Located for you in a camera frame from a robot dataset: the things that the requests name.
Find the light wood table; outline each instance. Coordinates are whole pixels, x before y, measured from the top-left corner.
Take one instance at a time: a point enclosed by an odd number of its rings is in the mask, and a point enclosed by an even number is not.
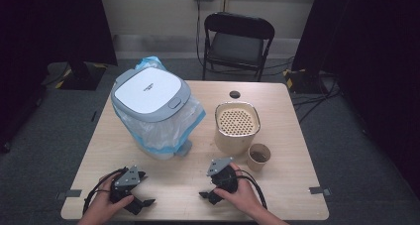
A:
[[[253,143],[271,150],[271,159],[259,172],[248,169],[246,156],[234,162],[249,171],[262,188],[268,210],[284,220],[324,220],[329,216],[323,194],[311,194],[309,187],[319,186],[308,149],[286,87],[280,83],[187,81],[191,93],[201,102],[207,115],[193,130],[193,146],[184,158],[158,161],[146,156],[112,109],[108,99],[71,189],[82,189],[80,197],[66,199],[61,210],[64,219],[79,219],[83,199],[99,177],[137,165],[146,173],[132,193],[141,200],[156,202],[138,215],[126,210],[115,220],[159,221],[247,221],[250,218],[222,200],[212,205],[199,191],[214,185],[206,176],[212,159],[228,157],[215,143],[215,109],[227,101],[244,101],[255,106],[261,129]],[[241,93],[232,99],[230,91]]]

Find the beige basket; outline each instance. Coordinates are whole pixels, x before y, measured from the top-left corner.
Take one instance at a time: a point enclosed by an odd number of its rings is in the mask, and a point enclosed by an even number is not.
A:
[[[251,145],[260,130],[260,118],[250,103],[226,102],[216,108],[216,135],[214,141],[220,151],[238,155]]]

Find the wall baseboard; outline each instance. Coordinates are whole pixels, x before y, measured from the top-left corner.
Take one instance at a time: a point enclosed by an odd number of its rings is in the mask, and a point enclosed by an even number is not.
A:
[[[274,39],[268,58],[289,58],[296,54],[300,39]],[[117,58],[196,58],[195,37],[115,35],[114,50]],[[204,37],[200,39],[199,55],[203,57]]]

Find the hand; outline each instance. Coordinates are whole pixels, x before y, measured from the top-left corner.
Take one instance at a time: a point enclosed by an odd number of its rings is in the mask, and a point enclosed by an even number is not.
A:
[[[230,163],[230,166],[236,172],[236,176],[242,175],[237,165]],[[245,178],[238,179],[238,190],[234,193],[222,188],[215,188],[213,191],[231,202],[238,210],[252,217],[260,225],[287,224],[261,205],[250,182]]]
[[[96,193],[95,198],[90,203],[89,208],[84,213],[83,217],[78,222],[78,225],[83,224],[89,224],[89,225],[99,225],[104,224],[108,220],[114,216],[114,214],[124,208],[125,206],[129,205],[133,199],[134,196],[130,195],[127,197],[124,197],[117,203],[112,203],[109,200],[110,191],[111,191],[111,184],[112,180],[115,176],[118,174],[115,174],[108,179],[106,179],[101,185],[99,185],[98,192]]]

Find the gray floor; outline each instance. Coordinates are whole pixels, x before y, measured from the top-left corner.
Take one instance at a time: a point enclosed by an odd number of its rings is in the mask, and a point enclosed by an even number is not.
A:
[[[201,78],[202,69],[195,58],[161,60],[184,79]],[[49,85],[44,102],[11,142],[11,152],[0,155],[0,224],[76,223],[61,219],[63,201],[55,197],[70,189],[113,81],[137,61],[120,59],[119,66],[110,66],[95,91],[58,90]],[[262,81],[284,82],[280,73],[286,63],[286,59],[270,59],[267,66],[282,66],[266,70]],[[46,81],[64,67],[65,63],[50,65],[52,75]],[[208,72],[207,79],[255,80],[250,73],[231,73]],[[332,85],[332,78],[324,80],[327,86]],[[316,96],[291,94],[294,103]],[[297,117],[301,119],[313,106],[296,105]],[[291,224],[420,224],[419,200],[387,156],[364,135],[358,117],[341,95],[310,112],[301,128],[319,181],[332,191],[325,197],[330,217],[318,222],[289,221]]]

